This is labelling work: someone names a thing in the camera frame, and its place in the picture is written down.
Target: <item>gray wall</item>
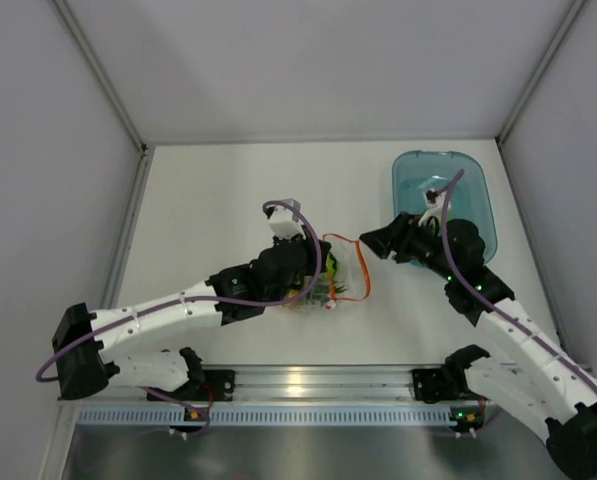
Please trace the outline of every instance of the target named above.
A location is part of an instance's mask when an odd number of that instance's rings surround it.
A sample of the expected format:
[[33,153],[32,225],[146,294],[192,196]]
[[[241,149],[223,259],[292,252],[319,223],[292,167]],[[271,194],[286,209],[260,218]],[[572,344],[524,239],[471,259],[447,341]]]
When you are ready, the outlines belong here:
[[493,137],[570,0],[68,0],[148,141]]
[[137,153],[45,0],[0,1],[0,479],[35,478],[66,306],[102,293]]
[[505,154],[565,336],[597,373],[597,0]]

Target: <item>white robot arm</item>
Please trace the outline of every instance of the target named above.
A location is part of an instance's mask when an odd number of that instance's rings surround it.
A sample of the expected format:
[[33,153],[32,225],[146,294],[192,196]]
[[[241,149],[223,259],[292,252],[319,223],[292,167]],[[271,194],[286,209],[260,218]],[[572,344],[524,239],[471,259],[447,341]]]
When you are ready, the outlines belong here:
[[416,399],[435,403],[474,394],[489,398],[530,428],[569,478],[594,478],[597,379],[538,328],[513,291],[484,265],[485,244],[476,226],[467,220],[447,221],[448,201],[458,178],[431,194],[442,195],[442,218],[437,205],[430,205],[432,198],[427,206],[428,213],[433,211],[426,217],[401,213],[387,227],[365,233],[360,240],[380,258],[416,261],[445,278],[452,307],[493,339],[521,373],[503,368],[487,351],[471,345],[450,355],[438,369],[414,370]]
[[[274,244],[257,259],[140,305],[93,311],[85,304],[68,308],[52,339],[55,354],[36,379],[58,380],[65,400],[88,397],[108,385],[166,392],[200,388],[201,361],[191,348],[152,352],[150,346],[190,329],[225,326],[261,315],[268,306],[300,300],[325,266],[330,244],[318,240],[298,202],[267,202],[263,210]],[[290,290],[302,291],[287,299]],[[53,363],[57,377],[44,377]]]

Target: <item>white table surface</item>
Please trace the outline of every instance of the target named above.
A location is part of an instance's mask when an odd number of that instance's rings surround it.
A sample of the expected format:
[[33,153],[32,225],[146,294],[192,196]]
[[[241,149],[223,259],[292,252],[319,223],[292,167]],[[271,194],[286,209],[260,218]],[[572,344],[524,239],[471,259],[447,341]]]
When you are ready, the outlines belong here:
[[[357,238],[386,225],[393,219],[391,165],[410,150],[455,150],[480,163],[498,236],[489,266],[555,339],[493,140],[157,147],[119,305],[185,289],[257,257],[271,245],[265,200],[296,198],[319,235]],[[365,254],[373,293],[362,304],[309,316],[271,308],[228,327],[190,329],[153,349],[190,346],[205,364],[435,364],[471,343],[501,355],[449,306],[441,278]]]

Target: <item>metal floor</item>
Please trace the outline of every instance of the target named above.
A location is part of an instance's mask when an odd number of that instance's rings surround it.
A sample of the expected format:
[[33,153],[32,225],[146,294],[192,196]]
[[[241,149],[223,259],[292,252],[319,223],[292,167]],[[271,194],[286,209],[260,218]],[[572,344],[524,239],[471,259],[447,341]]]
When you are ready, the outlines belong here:
[[507,415],[476,440],[421,427],[215,427],[187,441],[153,432],[116,450],[144,431],[78,426],[63,480],[565,478]]

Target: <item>clear plastic bag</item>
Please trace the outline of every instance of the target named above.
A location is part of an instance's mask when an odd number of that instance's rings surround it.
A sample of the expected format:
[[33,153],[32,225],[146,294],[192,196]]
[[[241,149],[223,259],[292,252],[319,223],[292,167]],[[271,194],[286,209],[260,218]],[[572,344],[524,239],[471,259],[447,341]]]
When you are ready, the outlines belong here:
[[[350,240],[337,233],[327,233],[322,239],[331,244],[326,270],[318,278],[315,288],[302,300],[287,308],[301,312],[331,310],[336,305],[361,302],[371,294],[369,268],[362,254],[359,240]],[[291,291],[288,297],[297,295]]]

